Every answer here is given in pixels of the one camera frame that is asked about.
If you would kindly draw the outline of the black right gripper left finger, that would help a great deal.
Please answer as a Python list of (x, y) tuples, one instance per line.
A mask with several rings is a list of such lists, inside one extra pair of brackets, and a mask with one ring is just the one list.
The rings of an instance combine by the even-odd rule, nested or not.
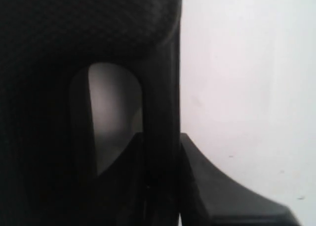
[(137, 133), (100, 176), (97, 226), (142, 226), (145, 205), (144, 138)]

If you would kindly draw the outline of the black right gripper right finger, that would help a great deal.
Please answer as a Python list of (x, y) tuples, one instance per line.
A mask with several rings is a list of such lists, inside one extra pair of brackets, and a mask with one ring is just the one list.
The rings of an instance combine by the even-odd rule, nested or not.
[(184, 226), (298, 226), (286, 206), (244, 187), (182, 133), (179, 201)]

